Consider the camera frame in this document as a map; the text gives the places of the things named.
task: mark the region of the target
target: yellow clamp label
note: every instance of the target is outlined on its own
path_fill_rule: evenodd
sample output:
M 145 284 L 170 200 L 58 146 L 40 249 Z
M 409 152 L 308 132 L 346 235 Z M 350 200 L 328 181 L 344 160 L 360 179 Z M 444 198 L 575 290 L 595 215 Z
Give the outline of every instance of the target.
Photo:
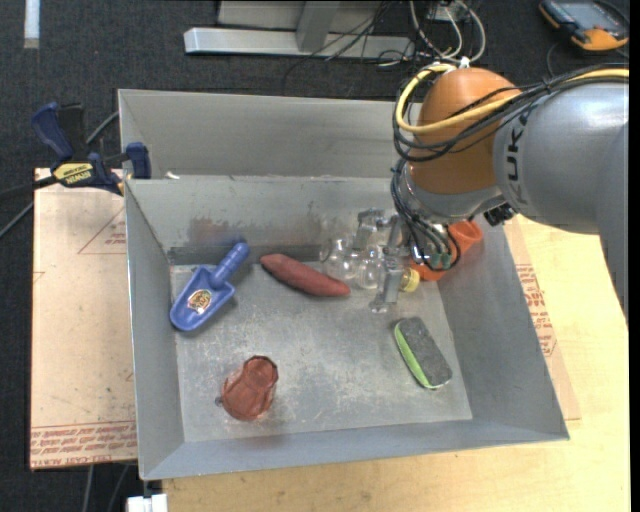
M 74 162 L 68 164 L 62 164 L 55 171 L 53 175 L 58 181 L 62 181 L 65 185 L 73 185 L 79 181 L 91 178 L 93 166 L 87 162 Z

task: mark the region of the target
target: red plastic sausage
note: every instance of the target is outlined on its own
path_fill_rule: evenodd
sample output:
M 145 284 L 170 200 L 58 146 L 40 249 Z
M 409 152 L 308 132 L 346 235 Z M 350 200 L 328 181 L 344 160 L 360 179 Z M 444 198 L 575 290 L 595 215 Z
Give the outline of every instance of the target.
M 284 254 L 267 254 L 260 258 L 260 263 L 279 281 L 309 295 L 340 297 L 351 293 L 349 286 L 342 281 Z

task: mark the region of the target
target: sponge with green edge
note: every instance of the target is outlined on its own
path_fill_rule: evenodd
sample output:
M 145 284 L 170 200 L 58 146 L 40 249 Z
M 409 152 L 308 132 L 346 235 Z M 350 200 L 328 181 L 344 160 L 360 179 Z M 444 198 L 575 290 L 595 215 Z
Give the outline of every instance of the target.
M 405 363 L 421 386 L 436 389 L 451 380 L 451 367 L 422 319 L 400 320 L 394 335 Z

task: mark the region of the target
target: bin floor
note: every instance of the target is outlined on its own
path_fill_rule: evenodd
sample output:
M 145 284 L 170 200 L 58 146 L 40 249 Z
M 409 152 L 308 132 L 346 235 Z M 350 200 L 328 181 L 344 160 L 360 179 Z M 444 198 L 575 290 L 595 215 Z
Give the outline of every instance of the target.
M 171 267 L 172 298 L 193 265 Z M 347 298 L 310 297 L 277 282 L 258 264 L 232 278 L 236 293 L 196 331 L 175 332 L 186 441 L 471 419 L 454 341 L 435 283 L 401 293 L 372 313 L 375 290 Z M 437 390 L 418 385 L 393 337 L 401 318 L 420 316 L 453 370 Z M 275 398 L 253 422 L 216 404 L 225 378 L 252 355 L 278 366 Z

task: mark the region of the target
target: yellow cable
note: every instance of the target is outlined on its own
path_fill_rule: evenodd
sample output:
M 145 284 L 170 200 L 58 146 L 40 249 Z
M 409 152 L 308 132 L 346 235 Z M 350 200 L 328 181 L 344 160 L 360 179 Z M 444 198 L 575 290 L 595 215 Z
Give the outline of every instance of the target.
M 408 132 L 417 134 L 417 135 L 425 135 L 427 133 L 432 133 L 437 130 L 442 130 L 443 128 L 449 128 L 455 124 L 460 123 L 461 121 L 465 121 L 470 117 L 480 117 L 484 114 L 493 112 L 498 109 L 505 103 L 512 101 L 514 99 L 513 96 L 509 98 L 503 98 L 501 100 L 496 100 L 491 103 L 487 103 L 486 105 L 480 105 L 474 109 L 463 112 L 462 114 L 458 114 L 457 116 L 450 117 L 448 119 L 443 119 L 442 121 L 438 121 L 436 123 L 431 123 L 422 126 L 414 126 L 411 125 L 403 119 L 402 112 L 404 110 L 404 106 L 407 103 L 407 100 L 416 86 L 427 76 L 429 76 L 433 72 L 447 72 L 457 69 L 455 66 L 451 66 L 449 64 L 436 64 L 434 66 L 430 66 L 427 69 L 420 71 L 416 74 L 413 79 L 409 82 L 409 84 L 404 88 L 402 94 L 400 95 L 400 99 L 398 100 L 398 106 L 396 108 L 395 116 L 396 122 L 398 126 Z M 585 80 L 589 78 L 601 78 L 601 77 L 618 77 L 618 78 L 629 78 L 629 70 L 628 69 L 601 69 L 597 71 L 589 71 L 582 75 L 570 78 L 566 80 L 566 82 L 573 82 L 575 80 Z

